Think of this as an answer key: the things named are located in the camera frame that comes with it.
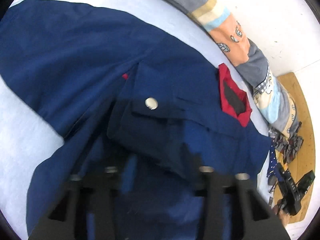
colorful bedding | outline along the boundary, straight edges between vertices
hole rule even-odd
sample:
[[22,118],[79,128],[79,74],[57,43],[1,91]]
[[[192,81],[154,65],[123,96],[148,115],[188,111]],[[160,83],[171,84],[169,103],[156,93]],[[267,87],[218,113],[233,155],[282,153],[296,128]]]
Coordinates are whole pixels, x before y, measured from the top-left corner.
[[263,52],[249,40],[232,13],[218,0],[167,0],[198,23],[253,87],[265,119],[289,138],[298,127],[292,96],[272,74]]

